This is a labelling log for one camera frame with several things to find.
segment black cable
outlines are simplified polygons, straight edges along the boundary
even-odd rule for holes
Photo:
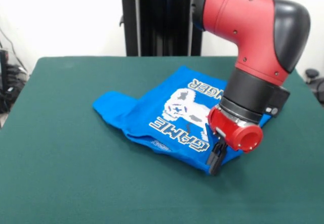
[[[14,53],[17,61],[19,62],[19,64],[22,66],[22,68],[24,68],[25,71],[27,71],[26,67],[24,66],[24,64],[21,62],[21,60],[18,58],[16,51],[15,51],[15,47],[14,44],[12,43],[12,41],[6,36],[6,34],[3,32],[3,30],[0,27],[0,32],[2,33],[2,35],[5,37],[6,40],[8,40],[8,42],[11,44],[11,48],[12,48],[12,52]]]
[[[319,87],[324,83],[324,78],[317,84],[316,87],[316,96],[317,96],[317,100],[320,101],[319,99]]]

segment green felt surface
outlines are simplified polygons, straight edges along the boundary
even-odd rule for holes
[[[294,72],[254,152],[218,176],[129,142],[92,109],[181,65],[227,79],[235,58],[43,58],[0,131],[0,223],[322,223],[324,111]]]

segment blue t-shirt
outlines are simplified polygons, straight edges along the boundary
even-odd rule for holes
[[[94,109],[134,143],[167,154],[209,174],[206,162],[215,142],[208,138],[207,116],[220,102],[226,81],[180,67],[162,84],[136,100],[107,92]],[[260,126],[271,116],[264,115]],[[227,148],[222,164],[242,151]]]

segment red robot arm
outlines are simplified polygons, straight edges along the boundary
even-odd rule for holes
[[[221,142],[249,152],[262,141],[258,123],[263,114],[276,117],[289,97],[281,85],[306,46],[308,11],[286,0],[192,0],[192,18],[201,30],[238,47],[235,68],[209,124]]]

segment black stand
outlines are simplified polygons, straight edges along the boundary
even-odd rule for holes
[[[190,0],[123,0],[127,56],[200,56]]]

